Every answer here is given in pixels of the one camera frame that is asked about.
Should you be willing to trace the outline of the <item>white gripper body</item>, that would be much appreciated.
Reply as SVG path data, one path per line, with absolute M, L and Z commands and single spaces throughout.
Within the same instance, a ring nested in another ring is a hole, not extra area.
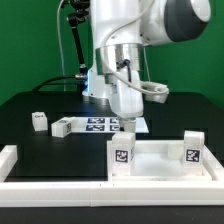
M 109 104 L 113 113 L 121 119 L 135 119 L 143 115 L 143 94 L 151 101 L 164 103 L 169 89 L 155 82 L 143 82 L 139 72 L 122 69 L 112 75 Z

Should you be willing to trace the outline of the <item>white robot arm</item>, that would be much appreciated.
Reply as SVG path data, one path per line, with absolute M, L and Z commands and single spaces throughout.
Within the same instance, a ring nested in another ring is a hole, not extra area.
M 165 102 L 169 89 L 142 81 L 144 49 L 198 38 L 209 23 L 209 0 L 61 0 L 86 89 L 83 96 L 107 103 L 120 129 L 133 132 L 145 99 Z

